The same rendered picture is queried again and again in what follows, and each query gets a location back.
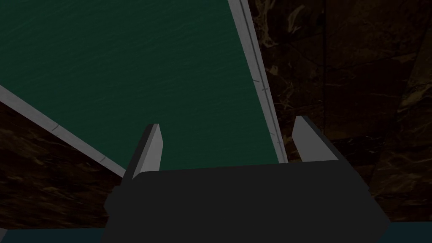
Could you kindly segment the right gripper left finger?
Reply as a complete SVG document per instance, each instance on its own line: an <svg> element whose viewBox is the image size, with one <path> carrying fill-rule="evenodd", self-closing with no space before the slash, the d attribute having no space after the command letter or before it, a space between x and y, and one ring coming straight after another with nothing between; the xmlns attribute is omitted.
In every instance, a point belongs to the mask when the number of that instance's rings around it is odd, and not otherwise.
<svg viewBox="0 0 432 243"><path fill-rule="evenodd" d="M132 180L141 172L159 171L163 138L159 124L149 124L127 166L123 180Z"/></svg>

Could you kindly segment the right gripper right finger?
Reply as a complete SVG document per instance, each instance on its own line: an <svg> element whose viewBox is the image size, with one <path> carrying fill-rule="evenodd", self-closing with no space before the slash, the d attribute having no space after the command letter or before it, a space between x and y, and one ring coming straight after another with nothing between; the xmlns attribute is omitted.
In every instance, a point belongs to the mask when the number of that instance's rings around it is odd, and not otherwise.
<svg viewBox="0 0 432 243"><path fill-rule="evenodd" d="M307 117L297 116L292 139L303 162L341 160L341 154Z"/></svg>

